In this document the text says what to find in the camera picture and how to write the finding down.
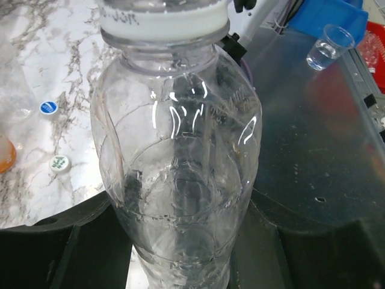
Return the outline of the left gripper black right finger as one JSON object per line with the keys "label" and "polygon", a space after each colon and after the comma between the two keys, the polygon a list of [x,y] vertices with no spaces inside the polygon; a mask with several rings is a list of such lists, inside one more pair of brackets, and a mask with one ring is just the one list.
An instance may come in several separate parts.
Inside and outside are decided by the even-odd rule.
{"label": "left gripper black right finger", "polygon": [[254,190],[229,288],[383,288],[384,219],[327,225]]}

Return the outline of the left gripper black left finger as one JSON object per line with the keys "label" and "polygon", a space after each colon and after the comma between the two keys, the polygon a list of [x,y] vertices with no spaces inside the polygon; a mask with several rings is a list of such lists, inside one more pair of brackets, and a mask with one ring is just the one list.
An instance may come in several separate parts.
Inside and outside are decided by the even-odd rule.
{"label": "left gripper black left finger", "polygon": [[108,194],[1,230],[1,288],[125,288],[132,243]]}

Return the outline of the orange juice bottle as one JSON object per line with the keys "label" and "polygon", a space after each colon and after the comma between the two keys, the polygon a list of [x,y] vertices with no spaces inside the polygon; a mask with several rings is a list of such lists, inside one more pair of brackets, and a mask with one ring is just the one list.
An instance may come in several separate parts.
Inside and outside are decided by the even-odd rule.
{"label": "orange juice bottle", "polygon": [[5,173],[15,163],[17,152],[12,142],[3,133],[1,133],[0,141],[0,173]]}

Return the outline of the clear bottle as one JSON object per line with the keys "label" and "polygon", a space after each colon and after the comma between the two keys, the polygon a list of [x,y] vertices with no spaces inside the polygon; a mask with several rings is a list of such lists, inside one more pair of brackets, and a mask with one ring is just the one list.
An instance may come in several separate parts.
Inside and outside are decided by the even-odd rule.
{"label": "clear bottle", "polygon": [[1,30],[1,125],[11,126],[29,119],[37,108],[13,45]]}
{"label": "clear bottle", "polygon": [[262,106],[218,45],[227,1],[99,1],[120,54],[91,99],[103,185],[150,288],[226,288]]}

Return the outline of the blue white bottle cap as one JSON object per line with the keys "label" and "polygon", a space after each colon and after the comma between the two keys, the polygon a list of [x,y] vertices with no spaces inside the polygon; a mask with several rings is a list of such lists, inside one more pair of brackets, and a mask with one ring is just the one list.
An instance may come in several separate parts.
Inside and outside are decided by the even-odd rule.
{"label": "blue white bottle cap", "polygon": [[54,101],[44,101],[39,106],[39,112],[45,118],[53,119],[59,114],[59,107]]}

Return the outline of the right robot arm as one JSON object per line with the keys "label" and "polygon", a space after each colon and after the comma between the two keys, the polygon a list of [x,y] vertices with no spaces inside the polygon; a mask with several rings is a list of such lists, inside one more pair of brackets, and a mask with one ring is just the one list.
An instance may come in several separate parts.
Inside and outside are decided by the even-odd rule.
{"label": "right robot arm", "polygon": [[256,31],[278,6],[279,1],[227,1],[230,29],[217,42],[237,64],[247,52]]}

